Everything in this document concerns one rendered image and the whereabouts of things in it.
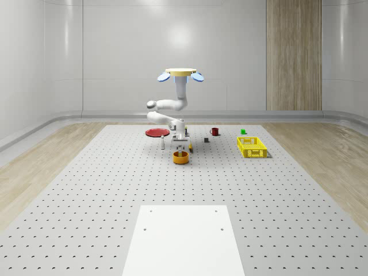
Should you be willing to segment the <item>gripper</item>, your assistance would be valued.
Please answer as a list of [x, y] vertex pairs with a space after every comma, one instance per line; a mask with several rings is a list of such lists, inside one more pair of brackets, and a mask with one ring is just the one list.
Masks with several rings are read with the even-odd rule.
[[171, 138], [171, 147], [175, 148], [179, 152], [180, 156], [183, 151], [191, 152], [190, 136], [185, 136], [182, 137], [181, 139], [177, 138], [176, 136], [173, 136]]

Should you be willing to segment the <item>yellow bowl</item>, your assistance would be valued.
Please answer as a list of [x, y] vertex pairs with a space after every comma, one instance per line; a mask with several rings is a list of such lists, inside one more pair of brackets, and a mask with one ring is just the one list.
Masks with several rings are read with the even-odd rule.
[[172, 154], [172, 161], [175, 164], [186, 164], [189, 162], [189, 154], [186, 151], [174, 152]]

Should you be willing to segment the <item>red plate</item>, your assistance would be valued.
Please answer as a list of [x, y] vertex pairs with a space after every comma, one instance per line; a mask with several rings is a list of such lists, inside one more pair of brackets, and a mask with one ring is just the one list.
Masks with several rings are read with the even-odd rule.
[[164, 128], [152, 128], [147, 130], [145, 134], [149, 137], [162, 137], [169, 135], [170, 131]]

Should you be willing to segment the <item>yellow basket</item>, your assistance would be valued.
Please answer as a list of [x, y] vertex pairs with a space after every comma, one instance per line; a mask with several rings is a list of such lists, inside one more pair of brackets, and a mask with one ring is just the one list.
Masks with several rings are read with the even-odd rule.
[[245, 158], [266, 158], [267, 148], [258, 137], [237, 137], [237, 146]]

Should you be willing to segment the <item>white board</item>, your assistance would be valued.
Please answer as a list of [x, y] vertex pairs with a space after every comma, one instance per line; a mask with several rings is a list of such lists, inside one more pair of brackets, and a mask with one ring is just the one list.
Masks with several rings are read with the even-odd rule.
[[225, 205], [143, 205], [122, 276], [244, 276]]

